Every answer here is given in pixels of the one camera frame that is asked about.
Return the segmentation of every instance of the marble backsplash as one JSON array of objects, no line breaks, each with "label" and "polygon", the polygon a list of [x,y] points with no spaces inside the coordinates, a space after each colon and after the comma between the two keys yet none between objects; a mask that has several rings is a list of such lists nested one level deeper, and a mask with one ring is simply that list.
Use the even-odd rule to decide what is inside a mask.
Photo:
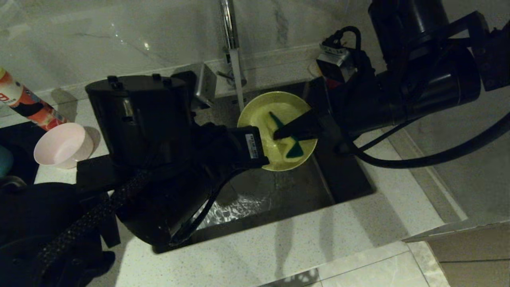
[{"label": "marble backsplash", "polygon": [[[241,54],[318,44],[349,0],[234,0]],[[218,0],[0,0],[0,66],[32,91],[222,59]]]},{"label": "marble backsplash", "polygon": [[[284,84],[308,81],[318,77],[320,74],[318,66],[315,63],[315,59],[319,53],[319,45],[311,44],[257,53],[252,57],[246,57],[242,59],[243,73],[249,80],[243,87],[243,90],[245,92],[250,92],[258,89],[273,88]],[[225,72],[228,69],[226,63],[220,59],[205,61],[204,63],[214,73],[217,71]],[[158,73],[163,76],[171,76],[174,73],[185,70],[198,72],[200,66],[201,63],[199,62],[146,71],[137,71],[135,73],[124,75],[151,75],[153,73]],[[35,94],[50,105],[57,107],[59,104],[87,99],[88,96],[85,92],[85,86],[92,81],[104,78],[105,77],[46,90],[39,90],[36,91]],[[224,78],[218,77],[215,97],[219,98],[234,94],[234,88],[230,86]],[[10,109],[7,105],[0,104],[0,118],[15,114],[16,112]],[[18,120],[22,119],[22,116],[16,115],[16,117],[19,117]]]}]

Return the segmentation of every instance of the water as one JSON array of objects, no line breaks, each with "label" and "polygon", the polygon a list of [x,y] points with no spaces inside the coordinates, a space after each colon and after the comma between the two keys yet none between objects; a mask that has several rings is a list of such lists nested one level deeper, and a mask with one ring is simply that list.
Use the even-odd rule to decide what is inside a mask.
[{"label": "water", "polygon": [[239,102],[239,111],[244,109],[243,86],[241,84],[241,65],[239,63],[239,49],[230,49],[230,60],[236,82],[237,101]]},{"label": "water", "polygon": [[277,189],[276,173],[249,170],[228,182],[199,229],[270,210]]}]

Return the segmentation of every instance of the wire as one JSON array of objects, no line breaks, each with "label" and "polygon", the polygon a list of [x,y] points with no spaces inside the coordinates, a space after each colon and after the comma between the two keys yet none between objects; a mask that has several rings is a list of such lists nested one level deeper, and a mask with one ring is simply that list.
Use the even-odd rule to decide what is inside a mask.
[{"label": "wire", "polygon": [[358,28],[354,26],[346,26],[342,29],[335,32],[335,38],[338,37],[338,40],[342,39],[345,32],[353,32],[356,35],[356,50],[361,50],[361,32]]},{"label": "wire", "polygon": [[403,123],[403,124],[400,124],[396,127],[394,127],[393,129],[387,131],[386,133],[382,134],[381,136],[379,136],[378,138],[374,139],[373,141],[367,143],[366,145],[360,147],[360,151],[364,152],[365,150],[367,149],[370,149],[372,148],[373,146],[375,146],[376,144],[380,143],[381,141],[385,140],[387,137],[389,137],[390,135],[398,132],[399,130],[407,127],[408,125],[414,123],[415,121],[421,119],[420,117],[419,118],[416,118],[416,119],[413,119],[411,121],[408,121],[406,123]]},{"label": "wire", "polygon": [[66,228],[57,237],[52,239],[43,249],[37,253],[37,261],[32,270],[34,285],[38,285],[41,277],[52,264],[70,250],[76,242],[85,234],[96,228],[105,218],[111,216],[117,209],[126,204],[129,199],[141,192],[150,182],[152,173],[149,168],[154,161],[161,146],[161,141],[156,141],[149,147],[142,168],[119,188],[115,189],[112,196],[89,210],[71,226]]},{"label": "wire", "polygon": [[240,174],[240,173],[242,173],[244,171],[246,171],[246,170],[242,169],[242,170],[236,170],[236,171],[232,172],[232,174],[230,174],[228,179],[224,180],[222,182],[222,184],[219,185],[218,188],[213,190],[213,192],[212,192],[211,196],[209,197],[206,205],[204,206],[204,208],[202,209],[200,214],[195,218],[195,220],[192,223],[188,224],[187,226],[184,226],[181,229],[179,229],[175,233],[175,235],[172,237],[171,242],[170,242],[170,244],[172,246],[179,246],[182,243],[184,243],[184,241],[188,240],[191,237],[192,233],[198,228],[198,226],[206,218],[207,214],[209,213],[209,210],[211,210],[211,207],[213,206],[214,202],[218,198],[218,195],[220,194],[220,191],[223,188],[223,186],[227,182],[229,182],[230,179],[234,178],[236,175],[238,175],[238,174]]},{"label": "wire", "polygon": [[[356,38],[356,59],[359,60],[359,53],[361,52],[361,36],[358,35],[359,30],[355,27],[348,26],[341,30],[339,30],[337,33],[343,33],[343,31],[351,31],[354,32],[357,36]],[[439,61],[444,55],[446,55],[449,50],[454,46],[454,44],[449,45],[449,47],[444,48],[441,55],[436,61]],[[345,83],[345,85],[348,85],[349,89],[352,88],[354,85],[358,84],[358,79],[360,78],[359,75],[361,75],[364,72],[363,65],[360,66],[358,69],[358,72],[354,74],[348,81]],[[346,106],[346,96],[341,97],[341,104],[340,104],[340,110],[339,114],[344,114],[343,109]],[[462,156],[465,156],[467,154],[470,154],[472,152],[475,152],[484,146],[490,144],[491,142],[497,140],[499,137],[501,137],[506,132],[510,131],[510,112],[507,113],[502,119],[500,119],[498,122],[496,122],[494,125],[483,131],[481,134],[477,135],[476,137],[468,140],[467,142],[460,144],[456,147],[453,147],[451,149],[448,149],[446,151],[436,153],[429,156],[424,156],[420,158],[413,158],[413,159],[405,159],[405,160],[384,160],[372,157],[368,154],[366,154],[363,150],[358,148],[353,142],[349,135],[348,130],[345,128],[345,124],[343,123],[343,117],[339,118],[339,126],[340,126],[340,133],[342,134],[342,137],[344,138],[345,144],[349,148],[349,151],[357,156],[362,161],[365,161],[371,165],[379,166],[381,168],[390,168],[390,169],[413,169],[413,168],[422,168],[424,166],[430,166],[440,163],[445,163],[457,158],[460,158]],[[390,136],[392,133],[396,132],[397,130],[393,131],[391,130],[388,135],[382,135],[385,137]],[[368,145],[376,145],[378,142],[375,143],[368,143]]]},{"label": "wire", "polygon": [[413,169],[445,163],[460,158],[462,156],[475,152],[483,148],[484,146],[490,144],[491,142],[497,140],[503,134],[510,131],[510,113],[506,114],[502,119],[500,119],[490,128],[483,131],[481,134],[477,135],[476,137],[468,140],[467,142],[461,145],[458,145],[454,148],[433,155],[405,160],[383,160],[371,157],[368,154],[361,151],[358,147],[356,147],[356,145],[352,142],[349,133],[344,127],[341,127],[340,131],[345,139],[345,143],[350,149],[350,152],[352,152],[362,161],[365,161],[371,165],[379,166],[381,168]]}]

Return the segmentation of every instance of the sponge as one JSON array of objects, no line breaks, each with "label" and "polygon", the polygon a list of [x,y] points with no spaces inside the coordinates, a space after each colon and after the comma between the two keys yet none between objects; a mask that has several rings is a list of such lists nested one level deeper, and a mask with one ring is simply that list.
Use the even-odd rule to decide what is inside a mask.
[{"label": "sponge", "polygon": [[[281,128],[284,126],[284,123],[282,123],[282,121],[280,121],[280,119],[273,112],[269,112],[269,115],[274,120],[274,122],[276,123],[278,128]],[[303,149],[301,148],[301,145],[299,144],[299,141],[297,140],[297,138],[295,136],[291,136],[291,138],[294,140],[294,145],[289,150],[289,152],[285,155],[285,157],[297,158],[297,157],[303,156],[304,152],[303,152]]]}]

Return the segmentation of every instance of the white countertop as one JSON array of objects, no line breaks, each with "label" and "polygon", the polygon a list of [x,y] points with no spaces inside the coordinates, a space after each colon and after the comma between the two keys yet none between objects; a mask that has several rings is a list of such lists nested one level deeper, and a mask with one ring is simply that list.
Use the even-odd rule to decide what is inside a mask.
[{"label": "white countertop", "polygon": [[[88,100],[57,108],[74,106],[75,122],[97,133]],[[25,121],[19,115],[2,117],[0,128]],[[380,133],[364,134],[357,143]],[[92,157],[107,153],[101,138]],[[369,154],[400,159],[387,140]],[[362,167],[376,188],[372,195],[159,255],[119,224],[122,244],[112,248],[115,265],[90,286],[258,286],[444,224],[409,170],[363,162]],[[36,183],[75,183],[75,173],[41,166]]]}]

